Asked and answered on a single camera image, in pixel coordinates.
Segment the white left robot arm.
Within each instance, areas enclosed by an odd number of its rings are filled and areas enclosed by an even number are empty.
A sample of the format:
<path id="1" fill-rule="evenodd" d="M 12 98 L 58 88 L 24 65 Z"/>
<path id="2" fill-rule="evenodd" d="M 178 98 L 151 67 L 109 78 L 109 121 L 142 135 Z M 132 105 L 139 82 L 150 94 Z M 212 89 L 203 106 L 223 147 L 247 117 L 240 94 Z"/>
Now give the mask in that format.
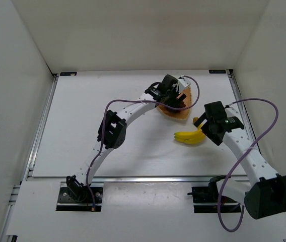
<path id="1" fill-rule="evenodd" d="M 136 101 L 115 100 L 128 103 L 118 111 L 109 109 L 113 101 L 107 104 L 90 155 L 79 171 L 66 177 L 67 193 L 71 199 L 76 203 L 82 203 L 93 195 L 90 185 L 96 171 L 107 155 L 124 143 L 126 129 L 133 121 L 159 105 L 174 111 L 184 109 L 186 105 L 183 100 L 186 95 L 183 91 L 190 85 L 191 82 L 183 76 L 177 79 L 166 75 L 162 82 L 151 84 Z"/>

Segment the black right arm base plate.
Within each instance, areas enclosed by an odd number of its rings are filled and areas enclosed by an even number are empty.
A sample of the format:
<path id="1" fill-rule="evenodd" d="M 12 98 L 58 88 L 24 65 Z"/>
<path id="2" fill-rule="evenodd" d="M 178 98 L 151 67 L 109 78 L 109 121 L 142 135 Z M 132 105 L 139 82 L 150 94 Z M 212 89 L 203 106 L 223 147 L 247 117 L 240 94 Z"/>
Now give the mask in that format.
<path id="1" fill-rule="evenodd" d="M 193 199 L 195 214 L 217 213 L 217 200 L 209 194 L 208 187 L 192 187 L 187 193 Z M 221 213 L 240 213 L 241 205 L 231 198 L 222 196 Z"/>

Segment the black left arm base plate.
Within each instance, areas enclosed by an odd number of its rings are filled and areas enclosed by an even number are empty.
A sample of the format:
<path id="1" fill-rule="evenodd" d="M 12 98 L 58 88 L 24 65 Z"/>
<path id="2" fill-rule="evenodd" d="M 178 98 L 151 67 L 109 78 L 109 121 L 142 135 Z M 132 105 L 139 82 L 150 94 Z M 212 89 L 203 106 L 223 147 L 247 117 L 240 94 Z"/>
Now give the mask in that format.
<path id="1" fill-rule="evenodd" d="M 100 212 L 102 209 L 103 187 L 91 187 L 95 198 L 95 209 L 93 210 L 93 198 L 90 192 L 81 199 L 74 200 L 70 195 L 66 183 L 61 183 L 56 203 L 56 211 L 73 212 Z"/>

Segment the dark red fake grapes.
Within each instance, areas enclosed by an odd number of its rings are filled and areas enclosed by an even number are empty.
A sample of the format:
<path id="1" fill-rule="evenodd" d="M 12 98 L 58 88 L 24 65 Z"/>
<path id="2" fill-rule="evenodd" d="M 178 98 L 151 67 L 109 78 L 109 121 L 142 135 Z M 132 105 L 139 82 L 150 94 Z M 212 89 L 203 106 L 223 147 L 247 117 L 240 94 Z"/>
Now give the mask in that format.
<path id="1" fill-rule="evenodd" d="M 184 107 L 171 107 L 171 106 L 168 106 L 167 110 L 169 112 L 178 113 L 178 112 L 181 112 L 182 110 L 184 110 Z"/>

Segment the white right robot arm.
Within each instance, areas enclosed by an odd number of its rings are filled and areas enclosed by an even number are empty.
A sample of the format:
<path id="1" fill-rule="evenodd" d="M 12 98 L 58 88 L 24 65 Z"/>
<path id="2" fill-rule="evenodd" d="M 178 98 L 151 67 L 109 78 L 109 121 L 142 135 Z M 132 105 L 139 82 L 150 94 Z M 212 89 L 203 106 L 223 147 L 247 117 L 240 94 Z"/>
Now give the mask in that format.
<path id="1" fill-rule="evenodd" d="M 205 104 L 205 112 L 194 123 L 216 145 L 225 144 L 244 169 L 249 184 L 232 179 L 232 173 L 213 177 L 209 193 L 217 200 L 228 197 L 243 205 L 254 219 L 286 212 L 286 175 L 280 175 L 263 158 L 248 138 L 237 111 L 228 109 L 220 101 Z"/>

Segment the yellow fake banana bunch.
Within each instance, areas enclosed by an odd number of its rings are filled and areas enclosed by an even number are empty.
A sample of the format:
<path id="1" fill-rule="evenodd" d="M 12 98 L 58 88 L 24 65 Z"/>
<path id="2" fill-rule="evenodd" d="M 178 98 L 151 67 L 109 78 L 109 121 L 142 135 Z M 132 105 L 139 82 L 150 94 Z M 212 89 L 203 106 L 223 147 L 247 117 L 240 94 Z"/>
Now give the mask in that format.
<path id="1" fill-rule="evenodd" d="M 200 124 L 197 127 L 197 130 L 193 132 L 176 132 L 174 134 L 174 139 L 177 142 L 180 142 L 186 145 L 200 144 L 206 139 L 206 135 L 201 130 L 202 126 L 203 124 Z"/>

